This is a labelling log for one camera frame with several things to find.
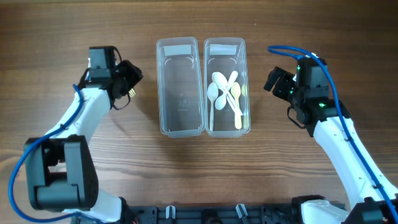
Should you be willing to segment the cream plastic fork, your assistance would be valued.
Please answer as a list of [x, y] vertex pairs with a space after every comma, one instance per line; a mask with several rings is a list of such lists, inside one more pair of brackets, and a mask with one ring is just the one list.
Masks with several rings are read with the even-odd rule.
[[132, 88], [132, 89], [130, 89], [129, 90], [129, 96], [130, 97], [134, 97], [136, 95], [136, 92], [135, 92], [135, 90]]

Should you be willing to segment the cream plastic spoon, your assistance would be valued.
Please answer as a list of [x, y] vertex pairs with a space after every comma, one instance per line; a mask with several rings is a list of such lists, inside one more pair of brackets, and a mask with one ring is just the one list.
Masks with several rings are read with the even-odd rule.
[[[239, 107], [239, 97], [241, 95], [241, 88], [238, 82], [234, 82], [231, 87], [231, 94], [234, 97], [236, 107], [237, 109], [240, 109]], [[241, 115], [235, 114], [235, 128], [236, 129], [241, 129], [242, 128], [242, 120], [241, 120]]]

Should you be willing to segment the white plastic spoon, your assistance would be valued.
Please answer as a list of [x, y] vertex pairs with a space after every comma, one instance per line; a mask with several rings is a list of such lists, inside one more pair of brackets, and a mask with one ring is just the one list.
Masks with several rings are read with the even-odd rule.
[[[232, 71], [231, 72], [231, 75], [229, 76], [229, 79], [228, 79], [228, 84], [227, 84], [227, 90], [230, 90], [231, 89], [231, 87], [232, 87], [232, 85], [233, 85], [233, 83], [235, 82], [235, 80], [237, 79], [237, 77], [238, 77], [238, 72], [237, 71]], [[226, 103], [227, 103], [227, 94], [226, 93], [223, 93], [221, 96], [219, 96], [217, 99], [216, 99], [216, 101], [215, 101], [215, 108], [217, 109], [217, 110], [222, 110], [225, 106], [226, 106]]]
[[223, 93], [227, 94], [227, 98], [228, 98], [227, 101], [228, 101], [229, 105], [231, 106], [232, 110], [235, 113], [242, 116], [243, 114], [242, 114], [241, 110], [237, 109], [237, 107], [236, 107], [236, 103], [235, 103], [233, 96], [231, 95], [229, 90], [227, 90], [228, 81], [225, 78], [225, 76], [220, 72], [213, 72], [212, 80], [213, 80], [213, 82], [215, 82], [217, 84], [218, 88], [223, 91]]
[[216, 83], [211, 82], [207, 89], [207, 97], [210, 100], [210, 119], [209, 119], [209, 130], [213, 130], [214, 125], [214, 102], [218, 97], [218, 86]]
[[247, 94], [230, 89], [226, 94], [226, 99], [234, 112], [235, 128], [243, 129], [248, 115]]

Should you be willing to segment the clear plastic container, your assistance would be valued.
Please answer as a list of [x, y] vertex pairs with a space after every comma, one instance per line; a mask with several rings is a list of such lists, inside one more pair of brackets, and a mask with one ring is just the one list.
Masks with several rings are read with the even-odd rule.
[[[245, 119], [243, 129], [235, 128], [234, 112], [229, 105], [222, 110], [215, 108], [214, 102], [214, 125], [209, 130], [210, 100], [207, 97], [207, 89], [212, 80], [213, 72], [222, 73], [229, 79], [232, 71], [238, 72], [235, 82], [238, 82], [243, 94], [248, 97], [248, 115]], [[205, 130], [213, 138], [238, 138], [251, 130], [251, 109], [249, 101], [248, 64], [246, 60], [246, 43], [238, 37], [209, 38], [204, 45], [204, 107], [205, 107]], [[223, 91], [218, 88], [218, 97]]]
[[170, 138], [199, 136], [205, 121], [196, 38], [160, 39], [156, 57], [161, 132]]

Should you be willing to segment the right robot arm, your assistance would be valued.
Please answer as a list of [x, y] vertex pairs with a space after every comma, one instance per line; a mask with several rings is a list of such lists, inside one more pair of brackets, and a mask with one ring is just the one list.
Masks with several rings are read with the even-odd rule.
[[361, 142], [349, 111], [330, 98], [327, 64], [297, 60], [296, 73], [275, 67], [264, 89], [289, 102], [294, 124], [306, 129], [331, 160], [348, 196], [349, 210], [321, 195], [292, 199], [291, 223], [397, 223], [397, 187], [377, 167]]

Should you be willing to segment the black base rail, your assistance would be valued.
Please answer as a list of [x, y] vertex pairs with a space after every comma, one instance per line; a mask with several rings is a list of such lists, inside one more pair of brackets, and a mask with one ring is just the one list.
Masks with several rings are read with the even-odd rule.
[[207, 224], [207, 223], [337, 223], [346, 221], [349, 213], [340, 204], [333, 204], [320, 195], [294, 197], [290, 203], [263, 205], [166, 207], [128, 207], [122, 200], [122, 215], [118, 223], [140, 224]]

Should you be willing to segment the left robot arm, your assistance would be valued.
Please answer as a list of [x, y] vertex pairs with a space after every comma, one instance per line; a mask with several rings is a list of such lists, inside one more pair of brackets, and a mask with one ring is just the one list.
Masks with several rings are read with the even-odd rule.
[[141, 70], [115, 46], [89, 49], [89, 64], [73, 87], [75, 96], [61, 120], [44, 136], [30, 138], [19, 162], [25, 166], [33, 209], [60, 212], [94, 223], [138, 223], [122, 197], [100, 190], [89, 141], [115, 102], [132, 98]]

